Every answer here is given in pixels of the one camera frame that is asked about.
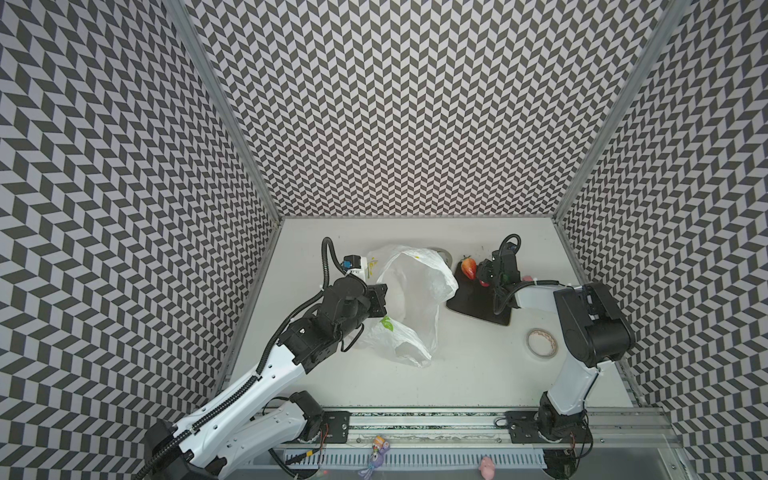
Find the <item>white plastic bag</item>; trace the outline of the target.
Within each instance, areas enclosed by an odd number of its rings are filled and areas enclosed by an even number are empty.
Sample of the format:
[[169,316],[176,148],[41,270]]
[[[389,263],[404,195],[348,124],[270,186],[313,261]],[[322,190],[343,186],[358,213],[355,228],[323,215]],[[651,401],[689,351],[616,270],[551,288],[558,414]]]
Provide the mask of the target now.
[[357,346],[388,361],[426,368],[437,352],[440,308],[458,289],[434,248],[389,244],[367,255],[369,285],[386,284],[387,315],[364,322]]

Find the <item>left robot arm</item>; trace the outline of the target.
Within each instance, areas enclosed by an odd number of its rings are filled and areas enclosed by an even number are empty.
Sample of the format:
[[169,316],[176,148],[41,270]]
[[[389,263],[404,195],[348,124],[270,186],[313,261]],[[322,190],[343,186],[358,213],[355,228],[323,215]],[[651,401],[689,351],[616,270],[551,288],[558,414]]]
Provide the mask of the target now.
[[337,279],[300,304],[272,335],[258,364],[203,407],[144,437],[146,460],[137,479],[224,479],[245,462],[282,443],[314,439],[323,408],[306,391],[263,408],[321,362],[359,337],[369,318],[387,314],[384,284],[355,275]]

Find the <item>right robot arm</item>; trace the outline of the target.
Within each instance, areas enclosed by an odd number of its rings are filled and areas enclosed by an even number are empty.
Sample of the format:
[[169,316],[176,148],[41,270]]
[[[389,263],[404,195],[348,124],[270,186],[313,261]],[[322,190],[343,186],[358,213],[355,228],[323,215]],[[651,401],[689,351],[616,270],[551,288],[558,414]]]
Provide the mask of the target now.
[[626,315],[607,285],[580,286],[557,280],[525,280],[517,265],[521,238],[510,234],[478,265],[476,279],[491,291],[495,315],[535,309],[558,315],[566,353],[553,386],[534,412],[507,412],[514,444],[587,443],[592,440],[586,401],[602,369],[621,360],[636,343]]

